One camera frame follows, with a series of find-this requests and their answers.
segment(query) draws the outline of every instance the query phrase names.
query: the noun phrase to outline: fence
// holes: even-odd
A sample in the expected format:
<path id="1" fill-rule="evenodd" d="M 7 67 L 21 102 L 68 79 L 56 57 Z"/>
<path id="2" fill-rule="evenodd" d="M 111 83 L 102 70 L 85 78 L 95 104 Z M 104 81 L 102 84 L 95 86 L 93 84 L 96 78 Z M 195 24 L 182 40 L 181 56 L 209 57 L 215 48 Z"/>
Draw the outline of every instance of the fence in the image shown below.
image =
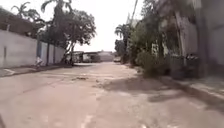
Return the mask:
<path id="1" fill-rule="evenodd" d="M 60 62 L 65 50 L 55 47 L 55 63 Z M 34 65 L 37 56 L 37 40 L 0 30 L 0 68 Z M 42 65 L 47 62 L 47 44 L 42 42 Z M 53 64 L 54 46 L 50 45 L 49 64 Z"/>

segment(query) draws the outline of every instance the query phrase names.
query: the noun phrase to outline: wall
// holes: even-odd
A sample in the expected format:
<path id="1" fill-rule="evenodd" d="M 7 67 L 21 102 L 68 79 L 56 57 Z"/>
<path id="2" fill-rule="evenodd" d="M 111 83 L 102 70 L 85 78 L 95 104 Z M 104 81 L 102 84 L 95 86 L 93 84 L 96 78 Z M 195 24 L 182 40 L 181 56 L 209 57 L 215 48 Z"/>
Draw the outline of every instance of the wall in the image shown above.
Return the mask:
<path id="1" fill-rule="evenodd" d="M 214 64 L 224 66 L 224 1 L 207 1 L 204 5 L 209 35 L 209 59 Z"/>
<path id="2" fill-rule="evenodd" d="M 114 59 L 114 56 L 111 52 L 100 52 L 99 56 L 102 62 L 112 62 Z"/>
<path id="3" fill-rule="evenodd" d="M 0 30 L 0 68 L 35 65 L 37 40 Z M 42 42 L 42 65 L 47 62 L 47 44 Z M 55 48 L 55 60 L 60 62 L 62 48 Z M 54 47 L 50 45 L 49 62 L 53 64 Z"/>
<path id="4" fill-rule="evenodd" d="M 176 14 L 177 24 L 180 28 L 180 40 L 182 47 L 182 55 L 198 52 L 198 37 L 196 26 L 188 21 L 187 18 Z"/>
<path id="5" fill-rule="evenodd" d="M 0 66 L 33 65 L 36 60 L 36 47 L 34 39 L 0 30 Z"/>

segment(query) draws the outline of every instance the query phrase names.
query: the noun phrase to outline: bush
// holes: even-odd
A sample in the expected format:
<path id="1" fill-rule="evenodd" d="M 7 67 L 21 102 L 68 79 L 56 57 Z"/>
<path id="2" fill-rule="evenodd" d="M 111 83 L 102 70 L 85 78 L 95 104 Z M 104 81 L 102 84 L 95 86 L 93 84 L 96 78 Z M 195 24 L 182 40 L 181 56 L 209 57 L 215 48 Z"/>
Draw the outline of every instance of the bush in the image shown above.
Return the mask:
<path id="1" fill-rule="evenodd" d="M 143 68 L 143 74 L 150 77 L 164 75 L 168 68 L 165 58 L 160 59 L 148 52 L 139 53 L 136 62 Z"/>

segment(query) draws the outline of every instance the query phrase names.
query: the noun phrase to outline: street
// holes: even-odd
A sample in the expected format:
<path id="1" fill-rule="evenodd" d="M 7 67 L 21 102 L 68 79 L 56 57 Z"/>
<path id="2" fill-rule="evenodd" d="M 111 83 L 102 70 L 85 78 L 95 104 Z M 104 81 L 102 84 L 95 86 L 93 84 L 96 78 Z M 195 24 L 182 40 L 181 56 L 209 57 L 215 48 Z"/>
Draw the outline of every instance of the street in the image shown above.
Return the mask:
<path id="1" fill-rule="evenodd" d="M 0 115 L 2 128 L 224 128 L 212 106 L 115 63 L 0 78 Z"/>

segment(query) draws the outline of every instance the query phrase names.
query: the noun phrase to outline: overcast sky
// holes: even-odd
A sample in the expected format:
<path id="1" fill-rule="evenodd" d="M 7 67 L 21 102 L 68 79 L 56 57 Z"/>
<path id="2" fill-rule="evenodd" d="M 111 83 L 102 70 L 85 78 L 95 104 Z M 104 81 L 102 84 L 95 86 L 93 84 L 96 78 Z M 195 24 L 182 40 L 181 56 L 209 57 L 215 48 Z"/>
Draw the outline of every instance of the overcast sky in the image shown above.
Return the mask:
<path id="1" fill-rule="evenodd" d="M 13 5 L 20 6 L 24 2 L 31 2 L 28 8 L 35 8 L 42 18 L 48 20 L 53 16 L 54 4 L 47 6 L 45 13 L 41 13 L 40 6 L 45 0 L 0 0 L 0 5 L 11 11 Z M 135 18 L 140 18 L 143 0 L 139 0 Z M 114 29 L 118 24 L 126 23 L 128 13 L 132 13 L 135 0 L 73 0 L 72 7 L 91 13 L 95 17 L 97 35 L 91 40 L 90 46 L 76 46 L 76 50 L 83 51 L 114 51 L 117 37 Z"/>

